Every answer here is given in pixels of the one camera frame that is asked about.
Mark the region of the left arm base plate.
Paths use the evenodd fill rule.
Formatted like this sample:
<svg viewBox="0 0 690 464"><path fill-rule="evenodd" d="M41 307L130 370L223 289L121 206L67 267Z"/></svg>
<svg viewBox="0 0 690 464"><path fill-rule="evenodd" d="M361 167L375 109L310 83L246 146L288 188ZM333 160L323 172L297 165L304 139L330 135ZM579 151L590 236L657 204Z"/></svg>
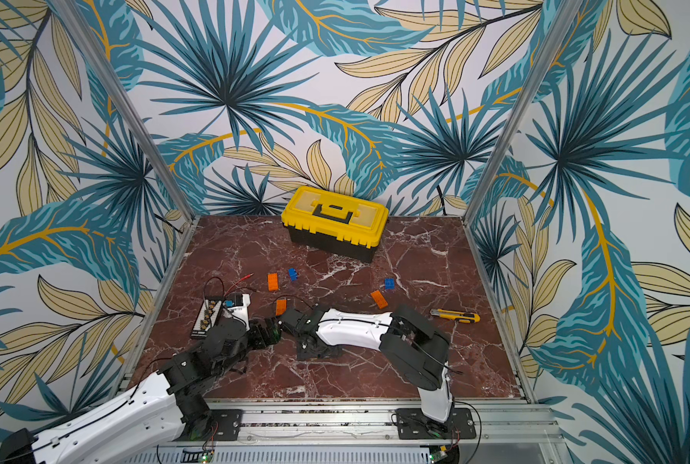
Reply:
<svg viewBox="0 0 690 464"><path fill-rule="evenodd" d="M236 441L243 422L242 409L212 409L190 429L190 441Z"/></svg>

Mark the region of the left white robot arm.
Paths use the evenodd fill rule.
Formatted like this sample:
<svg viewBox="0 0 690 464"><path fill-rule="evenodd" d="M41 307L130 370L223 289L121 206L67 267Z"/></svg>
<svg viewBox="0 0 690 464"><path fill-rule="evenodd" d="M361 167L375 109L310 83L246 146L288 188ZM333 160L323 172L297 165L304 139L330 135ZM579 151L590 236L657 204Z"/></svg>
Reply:
<svg viewBox="0 0 690 464"><path fill-rule="evenodd" d="M186 428L206 428L211 413L204 396L213 384L280 338L273 318L226 319L120 396L39 433L12 433L0 445L0 463L120 463Z"/></svg>

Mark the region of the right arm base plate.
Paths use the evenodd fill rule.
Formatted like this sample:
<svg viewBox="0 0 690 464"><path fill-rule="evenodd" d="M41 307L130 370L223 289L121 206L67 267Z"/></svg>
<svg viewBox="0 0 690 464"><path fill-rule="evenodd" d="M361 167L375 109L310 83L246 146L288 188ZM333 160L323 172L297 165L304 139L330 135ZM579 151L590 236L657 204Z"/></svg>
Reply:
<svg viewBox="0 0 690 464"><path fill-rule="evenodd" d="M472 440L478 422L470 409L453 408L443 423L428 419L420 408L400 408L391 414L400 440Z"/></svg>

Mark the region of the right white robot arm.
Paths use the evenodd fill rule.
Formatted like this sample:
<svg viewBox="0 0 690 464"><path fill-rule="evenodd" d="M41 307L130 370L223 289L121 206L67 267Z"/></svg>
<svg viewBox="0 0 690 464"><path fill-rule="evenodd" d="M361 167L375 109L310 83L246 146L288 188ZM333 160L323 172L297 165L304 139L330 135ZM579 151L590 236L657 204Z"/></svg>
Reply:
<svg viewBox="0 0 690 464"><path fill-rule="evenodd" d="M426 419L435 423L449 419L453 409L449 389L451 343L418 311L406 305L380 314L288 309L277 317L277 324L297 341L300 361L336 358L344 346L382 353L400 377L418 389L420 410Z"/></svg>

